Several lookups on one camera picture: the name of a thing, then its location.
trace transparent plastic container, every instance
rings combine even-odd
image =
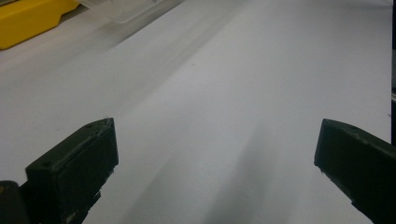
[[[154,7],[162,0],[77,0],[114,22],[124,23],[130,21],[146,10]]]

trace yellow object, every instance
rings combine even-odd
[[[78,6],[75,0],[19,0],[0,6],[0,49],[8,49],[57,26]]]

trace white surface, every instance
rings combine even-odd
[[[314,166],[321,120],[390,139],[391,1],[187,0],[135,35],[85,11],[0,52],[0,179],[114,117],[85,223],[371,223]]]

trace white table surface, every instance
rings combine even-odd
[[[116,121],[85,224],[371,223],[319,168],[322,119],[390,139],[391,0],[187,0],[131,35],[90,10],[0,51],[0,179]]]

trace clear plastic tray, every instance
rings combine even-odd
[[[162,0],[77,0],[114,22],[124,23],[154,7]]]

